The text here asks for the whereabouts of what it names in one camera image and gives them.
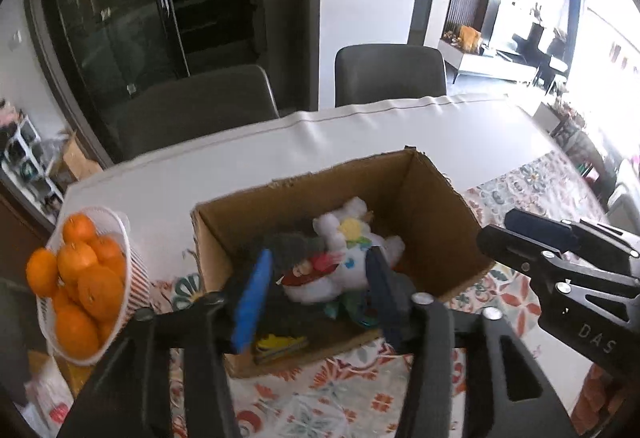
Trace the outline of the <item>person right hand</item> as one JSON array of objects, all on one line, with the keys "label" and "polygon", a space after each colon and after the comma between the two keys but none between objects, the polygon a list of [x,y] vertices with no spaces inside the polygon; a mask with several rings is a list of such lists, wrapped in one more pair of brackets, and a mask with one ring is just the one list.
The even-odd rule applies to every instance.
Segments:
[{"label": "person right hand", "polygon": [[593,363],[570,414],[570,420],[578,436],[585,437],[609,416],[613,416],[627,398],[628,392],[627,386],[617,382]]}]

